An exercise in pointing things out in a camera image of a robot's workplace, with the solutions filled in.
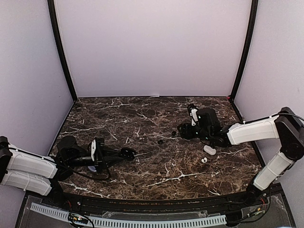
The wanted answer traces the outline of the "black earbud charging case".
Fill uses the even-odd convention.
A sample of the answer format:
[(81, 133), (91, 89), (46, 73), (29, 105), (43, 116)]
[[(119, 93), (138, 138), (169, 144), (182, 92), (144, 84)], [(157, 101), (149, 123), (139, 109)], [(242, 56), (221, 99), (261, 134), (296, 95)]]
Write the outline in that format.
[(123, 159), (127, 161), (133, 161), (135, 159), (137, 152), (134, 149), (125, 147), (121, 149), (120, 154)]

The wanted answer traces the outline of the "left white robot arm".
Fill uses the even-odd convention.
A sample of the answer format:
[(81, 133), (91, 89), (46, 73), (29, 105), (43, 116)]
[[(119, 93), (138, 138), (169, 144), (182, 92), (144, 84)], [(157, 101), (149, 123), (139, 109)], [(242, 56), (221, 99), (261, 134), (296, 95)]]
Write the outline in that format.
[(76, 138), (65, 136), (57, 144), (56, 156), (41, 156), (16, 148), (7, 137), (0, 138), (0, 183), (31, 191), (48, 199), (57, 207), (67, 203), (67, 196), (56, 189), (56, 184), (73, 174), (81, 175), (75, 167), (88, 167), (93, 173), (107, 172), (123, 161), (132, 161), (136, 152), (130, 148), (120, 150), (105, 146), (103, 138), (94, 138), (87, 149), (79, 146)]

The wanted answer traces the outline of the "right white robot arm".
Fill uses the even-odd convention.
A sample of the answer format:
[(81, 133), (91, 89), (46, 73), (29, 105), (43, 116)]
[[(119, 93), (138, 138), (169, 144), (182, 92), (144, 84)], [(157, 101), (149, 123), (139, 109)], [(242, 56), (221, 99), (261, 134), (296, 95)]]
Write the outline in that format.
[(247, 206), (253, 206), (260, 200), (261, 192), (304, 156), (304, 119), (295, 115), (289, 107), (283, 107), (280, 112), (267, 117), (226, 126), (221, 126), (214, 109), (198, 109), (190, 104), (188, 113), (191, 122), (177, 127), (181, 138), (207, 141), (203, 150), (210, 155), (216, 154), (217, 147), (279, 139), (279, 151), (255, 176), (242, 196)]

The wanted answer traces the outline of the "purple charging case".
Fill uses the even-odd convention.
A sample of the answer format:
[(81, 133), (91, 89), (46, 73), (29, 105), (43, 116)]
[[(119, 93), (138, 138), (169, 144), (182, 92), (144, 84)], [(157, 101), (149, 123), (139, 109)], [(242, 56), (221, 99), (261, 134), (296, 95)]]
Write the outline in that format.
[(88, 169), (93, 173), (97, 173), (97, 170), (94, 166), (88, 166)]

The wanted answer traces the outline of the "white charging case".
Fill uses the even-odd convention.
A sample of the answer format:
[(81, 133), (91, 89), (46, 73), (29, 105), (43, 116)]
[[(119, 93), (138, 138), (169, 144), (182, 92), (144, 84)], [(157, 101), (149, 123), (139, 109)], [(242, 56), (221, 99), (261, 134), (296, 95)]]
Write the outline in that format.
[(216, 154), (216, 149), (212, 148), (211, 146), (208, 145), (204, 145), (203, 147), (204, 152), (206, 152), (207, 154), (213, 156)]

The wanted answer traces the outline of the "white earbud near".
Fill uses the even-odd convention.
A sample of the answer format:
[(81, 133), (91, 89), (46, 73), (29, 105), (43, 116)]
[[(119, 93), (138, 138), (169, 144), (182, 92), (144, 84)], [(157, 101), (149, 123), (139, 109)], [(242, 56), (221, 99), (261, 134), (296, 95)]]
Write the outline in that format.
[(203, 158), (203, 159), (201, 159), (201, 162), (202, 163), (206, 163), (208, 161), (208, 159), (205, 157), (205, 158)]

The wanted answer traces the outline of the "right black frame post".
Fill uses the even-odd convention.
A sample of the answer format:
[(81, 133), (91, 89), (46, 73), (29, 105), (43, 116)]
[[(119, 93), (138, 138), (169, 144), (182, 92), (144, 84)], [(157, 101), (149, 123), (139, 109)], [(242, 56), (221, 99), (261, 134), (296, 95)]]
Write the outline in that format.
[(240, 63), (238, 66), (236, 78), (235, 78), (235, 81), (234, 81), (234, 84), (232, 87), (232, 91), (231, 91), (231, 94), (229, 95), (229, 100), (231, 103), (234, 102), (234, 100), (237, 96), (238, 89), (239, 89), (239, 86), (240, 86), (240, 83), (242, 80), (242, 76), (243, 76), (243, 73), (245, 70), (247, 57), (249, 54), (252, 36), (253, 36), (253, 32), (254, 32), (255, 22), (256, 22), (257, 8), (258, 8), (258, 0), (252, 0), (243, 51), (242, 51)]

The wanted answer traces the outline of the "black frame post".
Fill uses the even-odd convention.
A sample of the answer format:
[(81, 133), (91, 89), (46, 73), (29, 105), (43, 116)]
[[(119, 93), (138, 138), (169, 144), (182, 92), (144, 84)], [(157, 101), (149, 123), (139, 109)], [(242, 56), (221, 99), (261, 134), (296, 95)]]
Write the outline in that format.
[(72, 82), (72, 77), (71, 77), (70, 71), (68, 69), (68, 64), (67, 64), (67, 60), (66, 60), (66, 56), (65, 56), (65, 52), (64, 52), (64, 48), (63, 48), (63, 43), (62, 43), (60, 31), (59, 31), (59, 24), (58, 24), (58, 20), (57, 20), (55, 1), (47, 0), (47, 3), (48, 3), (47, 5), (48, 5), (49, 17), (50, 17), (50, 21), (51, 21), (52, 30), (53, 30), (53, 36), (54, 36), (55, 44), (57, 47), (57, 53), (59, 56), (59, 60), (60, 60), (61, 66), (62, 66), (62, 70), (64, 73), (64, 77), (65, 77), (70, 95), (72, 97), (73, 102), (75, 102), (78, 99), (78, 97), (76, 95), (76, 90), (75, 90), (75, 87)]
[(231, 91), (231, 94), (229, 95), (229, 100), (231, 103), (234, 102), (234, 100), (237, 96), (238, 89), (239, 89), (239, 86), (240, 86), (240, 83), (242, 80), (242, 76), (243, 76), (243, 73), (245, 70), (247, 57), (249, 54), (252, 36), (253, 36), (253, 32), (254, 32), (255, 22), (256, 22), (257, 8), (258, 8), (258, 0), (252, 0), (243, 51), (242, 51), (240, 63), (238, 66), (236, 78), (235, 78), (235, 81), (234, 81), (234, 84), (232, 87), (232, 91)]

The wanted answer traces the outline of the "left black frame post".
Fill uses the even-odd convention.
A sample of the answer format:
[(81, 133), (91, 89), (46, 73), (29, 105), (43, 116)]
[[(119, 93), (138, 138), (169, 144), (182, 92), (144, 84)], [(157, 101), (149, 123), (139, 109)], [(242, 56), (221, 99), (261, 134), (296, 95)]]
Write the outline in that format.
[(55, 1), (47, 0), (47, 3), (48, 3), (47, 5), (48, 5), (49, 17), (50, 17), (50, 21), (51, 21), (52, 30), (53, 30), (53, 36), (54, 36), (55, 44), (57, 47), (57, 53), (59, 56), (59, 60), (60, 60), (61, 66), (62, 66), (62, 70), (64, 73), (64, 77), (65, 77), (70, 95), (72, 97), (73, 102), (75, 102), (78, 99), (78, 97), (76, 95), (76, 90), (75, 90), (75, 87), (72, 82), (72, 77), (71, 77), (70, 71), (68, 69), (68, 64), (67, 64), (67, 60), (66, 60), (66, 56), (65, 56), (65, 52), (64, 52), (64, 48), (63, 48), (63, 43), (62, 43), (60, 31), (59, 31), (59, 24), (58, 24), (58, 20), (57, 20)]

